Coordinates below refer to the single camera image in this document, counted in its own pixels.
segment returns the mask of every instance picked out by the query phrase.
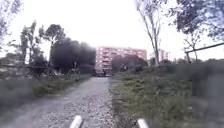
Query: apartment building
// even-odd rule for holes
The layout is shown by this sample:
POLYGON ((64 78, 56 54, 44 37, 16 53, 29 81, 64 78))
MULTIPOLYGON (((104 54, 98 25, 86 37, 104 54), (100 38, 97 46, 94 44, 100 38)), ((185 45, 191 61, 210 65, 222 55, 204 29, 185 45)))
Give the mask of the apartment building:
MULTIPOLYGON (((155 58, 154 52, 150 55, 150 58, 155 58)), ((170 53, 160 49, 159 50, 159 61, 162 61, 162 60, 170 60, 170 53)))
POLYGON ((120 47, 98 47, 96 49, 96 70, 110 70, 111 61, 116 55, 127 56, 127 55, 137 55, 138 57, 146 60, 147 53, 143 49, 134 48, 120 48, 120 47))

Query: overcast sky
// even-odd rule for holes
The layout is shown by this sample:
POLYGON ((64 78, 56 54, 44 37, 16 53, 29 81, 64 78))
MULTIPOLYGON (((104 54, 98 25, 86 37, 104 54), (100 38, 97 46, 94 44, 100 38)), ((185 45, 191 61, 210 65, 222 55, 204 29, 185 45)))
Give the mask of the overcast sky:
MULTIPOLYGON (((67 35, 92 46, 121 46, 143 48, 152 53, 151 42, 136 11, 134 0, 23 0, 24 10, 14 19, 11 38, 19 40, 23 26, 34 20, 47 28, 60 24, 67 35)), ((164 22, 161 48, 171 53, 171 59, 183 57, 183 38, 172 26, 164 22)), ((204 39, 203 43, 211 44, 204 39)), ((49 44, 42 45, 46 55, 49 44)), ((223 47, 199 52, 200 59, 220 58, 223 47)))

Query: tree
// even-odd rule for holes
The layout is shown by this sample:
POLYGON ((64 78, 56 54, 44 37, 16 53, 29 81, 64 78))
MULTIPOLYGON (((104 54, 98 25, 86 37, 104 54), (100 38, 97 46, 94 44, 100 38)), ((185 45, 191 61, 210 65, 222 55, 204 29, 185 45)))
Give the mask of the tree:
POLYGON ((64 29, 57 24, 51 24, 46 30, 44 38, 51 42, 49 65, 51 64, 51 49, 56 42, 60 42, 65 38, 64 29))
POLYGON ((56 70, 68 73, 70 69, 74 68, 76 57, 74 50, 74 45, 69 38, 53 45, 51 58, 56 70))
POLYGON ((139 71, 147 65, 148 64, 145 60, 135 55, 129 55, 125 57, 115 56, 111 62, 113 72, 126 70, 139 71))
POLYGON ((224 40, 223 0, 177 0, 178 6, 171 8, 171 16, 178 31, 192 34, 195 30, 208 30, 214 40, 224 40))
POLYGON ((47 60, 43 57, 43 54, 35 56, 29 64, 29 70, 34 77, 40 77, 47 68, 47 60))
POLYGON ((121 71, 123 66, 123 57, 121 55, 114 56, 111 62, 111 68, 113 72, 121 71))
POLYGON ((27 27, 23 28, 21 32, 20 39, 21 39, 21 61, 22 64, 25 65, 26 55, 27 55, 27 48, 28 48, 28 29, 27 27))
POLYGON ((22 54, 22 62, 25 64, 25 59, 29 50, 29 63, 33 61, 33 58, 39 56, 41 50, 39 48, 39 44, 41 43, 41 39, 43 38, 44 29, 43 27, 39 28, 38 36, 35 36, 35 28, 36 21, 32 23, 30 27, 24 27, 23 31, 20 35, 21 39, 21 54, 22 54))
POLYGON ((80 43, 80 59, 78 65, 80 64, 95 64, 96 49, 90 47, 87 43, 80 43))
POLYGON ((159 33, 161 30, 160 7, 166 0, 136 0, 139 11, 155 53, 156 66, 159 65, 159 33))
POLYGON ((0 39, 7 32, 7 28, 14 14, 20 11, 21 0, 1 0, 0 1, 0 39))
POLYGON ((188 50, 189 48, 193 49, 195 54, 195 59, 198 60, 196 45, 201 42, 200 34, 193 32, 190 34, 190 38, 187 37, 184 41, 187 44, 187 47, 185 47, 185 50, 188 50))

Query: green grass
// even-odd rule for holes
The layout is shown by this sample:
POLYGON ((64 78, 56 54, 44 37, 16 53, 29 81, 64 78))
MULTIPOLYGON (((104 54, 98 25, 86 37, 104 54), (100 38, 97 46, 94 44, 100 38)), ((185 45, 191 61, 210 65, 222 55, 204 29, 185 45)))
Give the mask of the green grass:
POLYGON ((133 127, 138 118, 152 128, 224 127, 224 74, 217 69, 207 62, 116 74, 110 91, 117 127, 133 127))
POLYGON ((78 85, 90 75, 72 75, 55 79, 18 79, 0 81, 0 115, 40 97, 55 94, 69 86, 78 85))

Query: gravel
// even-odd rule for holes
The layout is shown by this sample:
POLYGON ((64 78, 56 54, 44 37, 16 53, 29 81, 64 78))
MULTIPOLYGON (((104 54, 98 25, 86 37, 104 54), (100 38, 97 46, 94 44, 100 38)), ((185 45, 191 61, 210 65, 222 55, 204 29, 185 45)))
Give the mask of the gravel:
POLYGON ((54 98, 41 99, 8 113, 11 116, 7 121, 1 118, 0 127, 69 128, 74 117, 81 115, 83 128, 113 128, 108 88, 108 78, 91 78, 54 98))

